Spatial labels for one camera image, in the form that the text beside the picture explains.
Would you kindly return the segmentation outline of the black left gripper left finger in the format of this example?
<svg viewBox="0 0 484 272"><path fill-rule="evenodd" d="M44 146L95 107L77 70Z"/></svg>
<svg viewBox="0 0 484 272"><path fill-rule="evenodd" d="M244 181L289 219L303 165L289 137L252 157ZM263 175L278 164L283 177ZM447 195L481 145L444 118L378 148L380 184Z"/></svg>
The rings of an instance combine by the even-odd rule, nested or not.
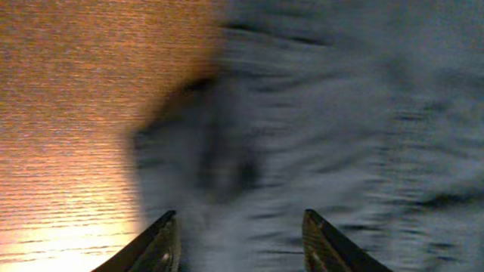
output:
<svg viewBox="0 0 484 272"><path fill-rule="evenodd" d="M179 224L170 210L92 272L178 272L180 257Z"/></svg>

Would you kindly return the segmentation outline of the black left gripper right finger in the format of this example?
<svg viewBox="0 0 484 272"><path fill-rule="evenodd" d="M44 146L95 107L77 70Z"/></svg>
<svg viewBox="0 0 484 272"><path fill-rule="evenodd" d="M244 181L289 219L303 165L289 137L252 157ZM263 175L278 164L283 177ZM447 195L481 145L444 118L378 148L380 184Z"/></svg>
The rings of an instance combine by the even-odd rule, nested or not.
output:
<svg viewBox="0 0 484 272"><path fill-rule="evenodd" d="M304 212L302 243L307 272L392 272L313 209Z"/></svg>

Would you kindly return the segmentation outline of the dark navy blue shorts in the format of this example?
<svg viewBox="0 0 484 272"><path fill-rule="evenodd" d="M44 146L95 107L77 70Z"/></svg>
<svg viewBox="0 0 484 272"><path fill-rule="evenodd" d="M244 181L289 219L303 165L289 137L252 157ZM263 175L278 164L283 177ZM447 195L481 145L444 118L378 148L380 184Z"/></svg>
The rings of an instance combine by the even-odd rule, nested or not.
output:
<svg viewBox="0 0 484 272"><path fill-rule="evenodd" d="M183 271L301 271L314 209L395 271L483 269L483 3L225 1L217 73L135 135Z"/></svg>

